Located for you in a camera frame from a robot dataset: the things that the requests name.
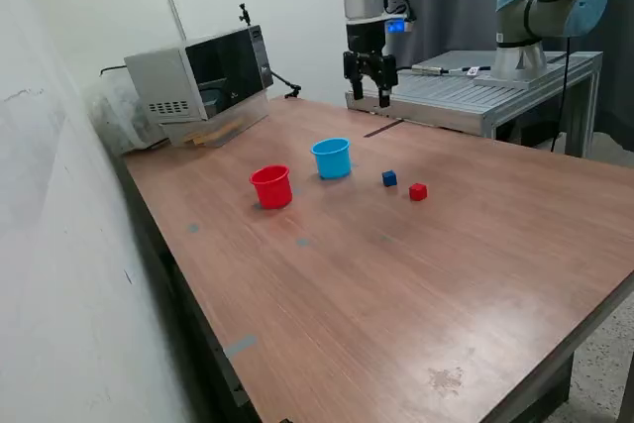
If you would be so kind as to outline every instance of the table leg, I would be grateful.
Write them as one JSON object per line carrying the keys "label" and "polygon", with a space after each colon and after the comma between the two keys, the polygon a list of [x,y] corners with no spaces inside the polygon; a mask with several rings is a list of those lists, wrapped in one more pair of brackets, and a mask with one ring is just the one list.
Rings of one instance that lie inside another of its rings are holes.
{"label": "table leg", "polygon": [[630,376],[627,378],[625,395],[621,405],[621,414],[617,423],[634,423],[634,358],[630,366]]}
{"label": "table leg", "polygon": [[542,423],[566,403],[571,396],[574,363],[575,355],[572,354],[566,363],[551,377],[537,401],[511,423]]}
{"label": "table leg", "polygon": [[600,71],[568,91],[566,110],[570,116],[566,137],[567,156],[586,158],[590,154],[599,78]]}

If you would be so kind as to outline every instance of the metal table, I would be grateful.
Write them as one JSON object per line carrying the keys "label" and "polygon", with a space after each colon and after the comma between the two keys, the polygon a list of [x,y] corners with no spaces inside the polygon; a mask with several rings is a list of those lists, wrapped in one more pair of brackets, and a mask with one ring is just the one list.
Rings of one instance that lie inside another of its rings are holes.
{"label": "metal table", "polygon": [[[364,83],[365,98],[346,93],[349,109],[405,119],[495,139],[496,129],[562,92],[566,59],[562,53],[546,53],[549,72],[527,90],[476,84],[465,75],[434,76],[401,71],[393,89],[391,106],[377,107],[377,91]],[[492,65],[495,52],[448,52],[419,63],[445,69]],[[586,157],[592,141],[594,116],[603,53],[571,55],[568,74],[566,154]]]}

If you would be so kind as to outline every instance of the black cable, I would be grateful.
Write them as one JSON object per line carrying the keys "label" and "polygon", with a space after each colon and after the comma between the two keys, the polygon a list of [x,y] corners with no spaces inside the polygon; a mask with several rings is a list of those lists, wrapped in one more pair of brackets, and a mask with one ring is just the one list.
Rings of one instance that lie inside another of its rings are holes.
{"label": "black cable", "polygon": [[557,138],[559,137],[559,131],[562,127],[562,119],[564,118],[564,105],[566,104],[566,89],[568,88],[568,67],[571,64],[571,39],[568,38],[566,41],[566,66],[564,68],[564,89],[562,90],[562,101],[559,105],[559,120],[557,121],[557,131],[555,131],[555,137],[553,138],[553,143],[551,144],[551,153],[555,151],[555,144],[557,143]]}
{"label": "black cable", "polygon": [[[403,3],[405,4],[405,8],[406,8],[406,12],[407,12],[407,20],[413,22],[416,20],[416,14],[414,13],[414,9],[412,9],[412,4],[409,2],[409,0],[402,0]],[[387,12],[387,0],[385,0],[385,11]],[[387,12],[388,14],[396,14],[396,13],[402,13],[402,12],[398,12],[399,7],[396,7],[396,9],[394,9],[391,12]]]}
{"label": "black cable", "polygon": [[127,68],[127,66],[124,65],[124,64],[122,64],[120,66],[108,66],[107,68],[103,68],[101,70],[101,72],[99,73],[99,76],[103,75],[103,73],[105,73],[106,71],[111,71],[113,69],[124,69],[124,68]]}

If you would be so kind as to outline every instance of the wall stain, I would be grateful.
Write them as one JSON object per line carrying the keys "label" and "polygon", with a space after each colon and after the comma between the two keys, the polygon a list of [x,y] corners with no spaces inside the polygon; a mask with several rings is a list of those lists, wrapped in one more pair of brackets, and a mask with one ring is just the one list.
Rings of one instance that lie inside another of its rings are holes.
{"label": "wall stain", "polygon": [[429,382],[442,396],[458,396],[458,388],[463,386],[463,370],[456,367],[453,370],[429,369]]}
{"label": "wall stain", "polygon": [[13,93],[12,95],[7,96],[6,98],[4,98],[2,100],[2,103],[8,103],[9,101],[12,101],[12,100],[14,100],[16,98],[19,98],[20,96],[24,96],[25,94],[28,94],[28,95],[31,95],[31,96],[40,96],[43,93],[44,93],[43,89],[38,89],[36,91],[34,91],[31,88],[21,89],[17,93]]}

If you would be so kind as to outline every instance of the tape mark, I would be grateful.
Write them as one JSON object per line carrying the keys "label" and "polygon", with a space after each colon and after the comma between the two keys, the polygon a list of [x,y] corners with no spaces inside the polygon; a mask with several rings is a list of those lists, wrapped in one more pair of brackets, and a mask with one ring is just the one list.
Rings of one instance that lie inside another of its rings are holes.
{"label": "tape mark", "polygon": [[258,339],[256,336],[249,335],[241,341],[238,341],[233,346],[229,346],[227,349],[224,349],[225,356],[227,356],[227,359],[231,359],[235,354],[245,351],[249,347],[254,346],[257,342]]}

